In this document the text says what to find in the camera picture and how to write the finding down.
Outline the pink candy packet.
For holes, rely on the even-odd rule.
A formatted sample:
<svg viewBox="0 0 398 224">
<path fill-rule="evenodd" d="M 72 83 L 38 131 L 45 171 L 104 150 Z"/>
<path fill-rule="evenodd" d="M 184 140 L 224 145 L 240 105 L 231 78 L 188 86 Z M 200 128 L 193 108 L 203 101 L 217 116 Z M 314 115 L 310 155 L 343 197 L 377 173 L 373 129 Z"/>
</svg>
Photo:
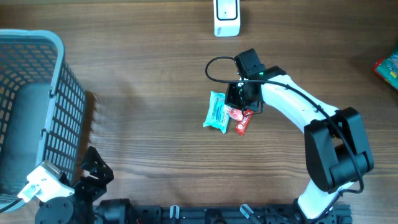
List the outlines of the pink candy packet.
<svg viewBox="0 0 398 224">
<path fill-rule="evenodd" d="M 229 117 L 234 119 L 235 121 L 241 121 L 243 119 L 242 111 L 236 108 L 232 108 L 228 105 L 224 106 L 224 109 L 228 113 Z"/>
</svg>

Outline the red Nescafe coffee stick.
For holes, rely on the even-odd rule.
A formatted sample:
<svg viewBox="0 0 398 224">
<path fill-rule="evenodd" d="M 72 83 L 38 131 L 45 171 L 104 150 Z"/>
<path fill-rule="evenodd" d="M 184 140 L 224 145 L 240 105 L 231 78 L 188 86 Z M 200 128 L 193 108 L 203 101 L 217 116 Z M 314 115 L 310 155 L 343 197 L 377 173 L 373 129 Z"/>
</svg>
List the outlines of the red Nescafe coffee stick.
<svg viewBox="0 0 398 224">
<path fill-rule="evenodd" d="M 251 117 L 253 116 L 254 112 L 251 110 L 246 110 L 243 113 L 243 118 L 241 121 L 239 121 L 235 127 L 235 131 L 240 135 L 243 136 L 244 133 L 246 132 L 246 128 L 251 120 Z"/>
</svg>

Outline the small teal snack packet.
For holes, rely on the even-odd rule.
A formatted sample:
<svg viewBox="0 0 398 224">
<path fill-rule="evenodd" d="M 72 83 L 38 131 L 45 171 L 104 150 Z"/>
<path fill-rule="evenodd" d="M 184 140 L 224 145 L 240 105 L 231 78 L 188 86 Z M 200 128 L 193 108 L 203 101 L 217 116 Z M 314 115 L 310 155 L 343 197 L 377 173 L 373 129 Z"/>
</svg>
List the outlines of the small teal snack packet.
<svg viewBox="0 0 398 224">
<path fill-rule="evenodd" d="M 224 108 L 225 94 L 211 91 L 208 113 L 203 127 L 211 126 L 219 129 L 223 134 L 227 132 L 229 114 Z"/>
</svg>

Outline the large green snack bag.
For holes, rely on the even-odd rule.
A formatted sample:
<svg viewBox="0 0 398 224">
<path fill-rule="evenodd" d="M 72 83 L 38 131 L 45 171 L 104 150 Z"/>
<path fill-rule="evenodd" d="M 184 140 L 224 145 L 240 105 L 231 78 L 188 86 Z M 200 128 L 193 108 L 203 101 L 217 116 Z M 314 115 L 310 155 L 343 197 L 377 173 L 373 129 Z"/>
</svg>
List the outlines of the large green snack bag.
<svg viewBox="0 0 398 224">
<path fill-rule="evenodd" d="M 374 64 L 373 72 L 397 90 L 397 45 L 390 56 L 382 58 Z"/>
</svg>

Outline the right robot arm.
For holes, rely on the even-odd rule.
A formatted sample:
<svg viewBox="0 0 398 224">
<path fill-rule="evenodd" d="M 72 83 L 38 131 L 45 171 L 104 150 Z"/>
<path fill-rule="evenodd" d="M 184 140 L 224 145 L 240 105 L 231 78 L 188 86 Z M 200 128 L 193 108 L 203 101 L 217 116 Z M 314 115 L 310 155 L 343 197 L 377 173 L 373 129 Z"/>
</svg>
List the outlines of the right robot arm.
<svg viewBox="0 0 398 224">
<path fill-rule="evenodd" d="M 266 68 L 256 51 L 232 58 L 239 80 L 229 81 L 224 102 L 245 119 L 271 106 L 304 135 L 305 162 L 310 182 L 291 205 L 264 209 L 264 223 L 344 223 L 347 205 L 336 202 L 344 194 L 360 194 L 374 159 L 360 113 L 352 107 L 328 105 L 294 83 L 280 67 Z"/>
</svg>

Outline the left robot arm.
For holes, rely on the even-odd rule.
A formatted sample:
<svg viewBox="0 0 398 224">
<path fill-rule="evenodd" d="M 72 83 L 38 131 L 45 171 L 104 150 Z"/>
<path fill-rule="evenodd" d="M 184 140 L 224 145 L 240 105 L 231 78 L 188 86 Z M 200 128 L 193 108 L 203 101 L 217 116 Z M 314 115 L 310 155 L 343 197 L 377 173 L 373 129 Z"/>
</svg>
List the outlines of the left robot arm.
<svg viewBox="0 0 398 224">
<path fill-rule="evenodd" d="M 73 186 L 74 194 L 43 203 L 35 215 L 36 224 L 106 223 L 104 215 L 93 208 L 93 202 L 107 192 L 106 186 L 114 179 L 113 171 L 93 146 L 86 150 L 80 168 L 89 176 L 80 177 Z"/>
</svg>

